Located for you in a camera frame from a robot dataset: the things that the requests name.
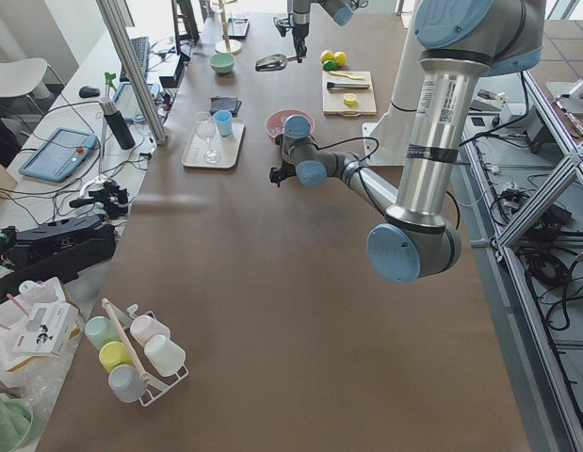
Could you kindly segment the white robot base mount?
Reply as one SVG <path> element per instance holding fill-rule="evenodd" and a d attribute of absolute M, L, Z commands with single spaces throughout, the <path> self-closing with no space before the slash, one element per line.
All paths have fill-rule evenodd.
<path fill-rule="evenodd" d="M 375 166 L 404 165 L 424 81 L 419 64 L 423 47 L 414 33 L 414 15 L 419 6 L 420 1 L 413 2 L 413 11 L 407 19 L 408 28 L 388 110 L 377 122 L 363 124 L 364 136 L 379 142 L 379 148 L 370 157 Z"/>

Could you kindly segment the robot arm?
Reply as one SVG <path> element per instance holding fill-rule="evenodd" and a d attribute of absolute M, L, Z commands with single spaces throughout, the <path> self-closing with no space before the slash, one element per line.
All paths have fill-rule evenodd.
<path fill-rule="evenodd" d="M 307 47 L 305 40 L 309 35 L 310 14 L 312 4 L 320 5 L 325 12 L 338 25 L 346 25 L 354 15 L 354 11 L 359 8 L 366 8 L 366 0 L 293 0 L 287 2 L 287 14 L 285 17 L 275 17 L 273 23 L 282 37 L 288 32 L 293 38 L 295 49 L 295 60 L 302 62 L 306 57 Z"/>
<path fill-rule="evenodd" d="M 444 272 L 459 259 L 461 239 L 442 206 L 462 130 L 478 80 L 535 66 L 543 46 L 542 1 L 423 1 L 413 14 L 411 37 L 422 51 L 424 73 L 399 186 L 391 186 L 355 153 L 316 144 L 308 119 L 290 116 L 279 144 L 278 184 L 297 177 L 319 186 L 342 180 L 383 216 L 366 249 L 376 272 L 408 283 Z"/>

